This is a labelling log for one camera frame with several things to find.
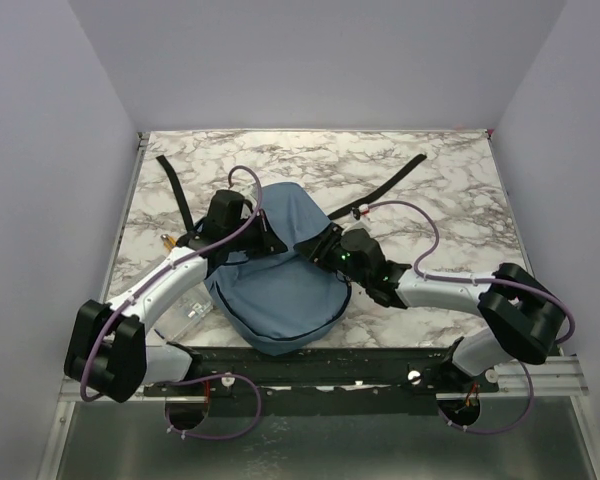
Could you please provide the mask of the blue backpack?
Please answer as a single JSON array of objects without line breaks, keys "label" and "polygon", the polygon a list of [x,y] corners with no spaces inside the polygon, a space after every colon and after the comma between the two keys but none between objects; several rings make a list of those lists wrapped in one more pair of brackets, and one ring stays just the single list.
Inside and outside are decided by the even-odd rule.
[{"label": "blue backpack", "polygon": [[[337,225],[353,207],[380,199],[426,158],[416,155],[372,193],[331,214],[325,214],[297,183],[263,187],[263,210],[288,251],[219,266],[203,282],[213,303],[249,345],[267,355],[290,353],[324,337],[344,315],[355,283],[315,267],[294,251],[294,245],[317,236],[330,224]],[[199,222],[192,220],[177,174],[165,156],[159,156],[158,162],[176,195],[186,235],[207,214]]]}]

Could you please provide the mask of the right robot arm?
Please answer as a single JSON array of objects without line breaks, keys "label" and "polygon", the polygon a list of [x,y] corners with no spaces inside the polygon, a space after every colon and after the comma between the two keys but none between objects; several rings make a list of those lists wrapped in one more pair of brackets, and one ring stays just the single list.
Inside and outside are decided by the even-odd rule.
[{"label": "right robot arm", "polygon": [[419,272],[386,259],[366,230],[345,231],[335,224],[294,250],[316,267],[359,284],[383,307],[430,307],[481,317],[486,328],[455,341],[438,369],[442,384],[454,392],[501,363],[543,364],[566,317],[556,298],[513,263],[486,277]]}]

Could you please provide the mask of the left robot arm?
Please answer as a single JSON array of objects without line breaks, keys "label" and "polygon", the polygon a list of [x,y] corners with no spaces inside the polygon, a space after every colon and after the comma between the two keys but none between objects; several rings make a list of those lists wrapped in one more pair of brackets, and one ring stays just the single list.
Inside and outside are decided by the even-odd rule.
[{"label": "left robot arm", "polygon": [[192,353],[169,342],[146,343],[147,333],[185,293],[237,252],[248,259],[286,252],[263,212],[262,187],[217,191],[206,217],[138,283],[113,299],[89,300],[78,310],[64,373],[83,400],[127,401],[143,385],[168,383],[181,395],[202,380]]}]

